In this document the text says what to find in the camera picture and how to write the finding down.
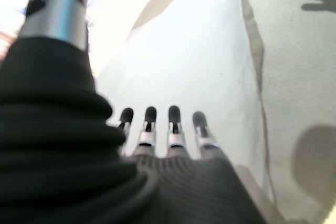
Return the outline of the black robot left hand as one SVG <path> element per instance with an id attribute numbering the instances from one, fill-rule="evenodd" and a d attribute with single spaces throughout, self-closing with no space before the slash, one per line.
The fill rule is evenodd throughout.
<path id="1" fill-rule="evenodd" d="M 85 14 L 86 0 L 29 0 L 1 65 L 1 223 L 264 223 L 218 147 L 120 155 Z"/>

